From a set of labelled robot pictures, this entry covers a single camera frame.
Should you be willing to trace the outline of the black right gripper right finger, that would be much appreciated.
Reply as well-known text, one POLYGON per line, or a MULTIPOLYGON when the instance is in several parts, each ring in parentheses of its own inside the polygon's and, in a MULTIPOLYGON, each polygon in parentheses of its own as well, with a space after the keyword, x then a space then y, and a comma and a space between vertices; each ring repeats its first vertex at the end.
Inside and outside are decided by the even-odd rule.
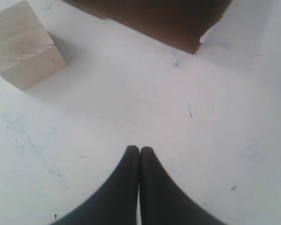
POLYGON ((151 147, 140 151, 140 214, 143 225, 224 224, 179 188, 151 147))

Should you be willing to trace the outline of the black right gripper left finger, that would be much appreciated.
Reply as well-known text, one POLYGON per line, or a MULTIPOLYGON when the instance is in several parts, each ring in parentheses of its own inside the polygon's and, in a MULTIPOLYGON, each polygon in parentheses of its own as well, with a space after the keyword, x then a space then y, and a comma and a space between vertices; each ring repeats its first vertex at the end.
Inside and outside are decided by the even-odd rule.
POLYGON ((136 146, 127 146, 106 182, 83 204, 56 225, 135 225, 139 188, 139 157, 136 146))

